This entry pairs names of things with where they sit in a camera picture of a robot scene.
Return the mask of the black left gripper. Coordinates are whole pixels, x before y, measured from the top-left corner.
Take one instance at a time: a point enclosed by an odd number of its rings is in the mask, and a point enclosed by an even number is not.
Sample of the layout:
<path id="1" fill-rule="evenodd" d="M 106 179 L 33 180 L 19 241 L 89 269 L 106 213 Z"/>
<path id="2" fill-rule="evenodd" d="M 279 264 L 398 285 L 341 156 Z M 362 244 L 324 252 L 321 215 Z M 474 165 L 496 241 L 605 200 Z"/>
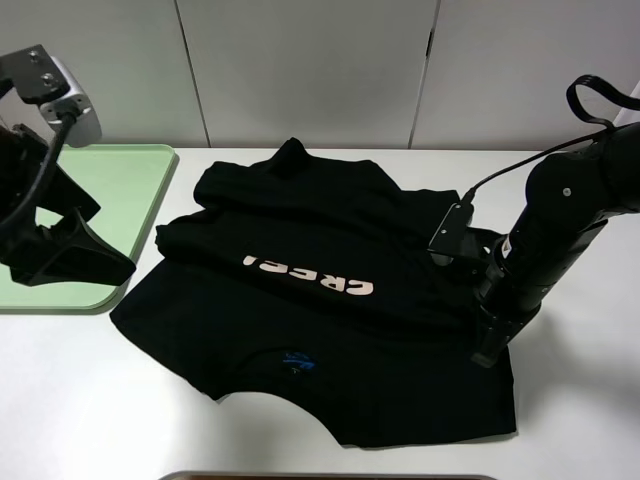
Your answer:
<path id="1" fill-rule="evenodd" d="M 71 127 L 50 143 L 24 124 L 1 129 L 1 264 L 27 287 L 120 286 L 135 263 L 87 224 L 100 205 L 58 165 Z"/>

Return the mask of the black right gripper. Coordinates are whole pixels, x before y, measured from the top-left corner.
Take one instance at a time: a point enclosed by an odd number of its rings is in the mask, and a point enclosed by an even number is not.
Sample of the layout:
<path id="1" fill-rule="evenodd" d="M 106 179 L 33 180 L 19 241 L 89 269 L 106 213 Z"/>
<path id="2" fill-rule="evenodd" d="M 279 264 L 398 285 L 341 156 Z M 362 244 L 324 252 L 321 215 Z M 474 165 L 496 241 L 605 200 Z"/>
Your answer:
<path id="1" fill-rule="evenodd" d="M 493 367 L 519 332 L 538 313 L 543 281 L 538 272 L 543 257 L 543 230 L 515 227 L 507 234 L 469 227 L 463 252 L 484 262 L 477 284 L 478 343 L 471 359 Z"/>

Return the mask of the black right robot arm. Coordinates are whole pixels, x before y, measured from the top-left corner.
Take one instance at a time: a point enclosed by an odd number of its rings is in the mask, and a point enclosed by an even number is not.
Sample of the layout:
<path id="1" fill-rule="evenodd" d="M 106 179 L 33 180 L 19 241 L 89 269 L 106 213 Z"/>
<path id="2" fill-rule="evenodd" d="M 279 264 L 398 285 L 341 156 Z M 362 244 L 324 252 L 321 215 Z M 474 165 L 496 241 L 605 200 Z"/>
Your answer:
<path id="1" fill-rule="evenodd" d="M 534 167 L 526 205 L 494 246 L 476 288 L 480 340 L 475 363 L 493 366 L 534 318 L 544 297 L 614 216 L 639 211 L 639 126 L 615 128 L 582 149 Z"/>

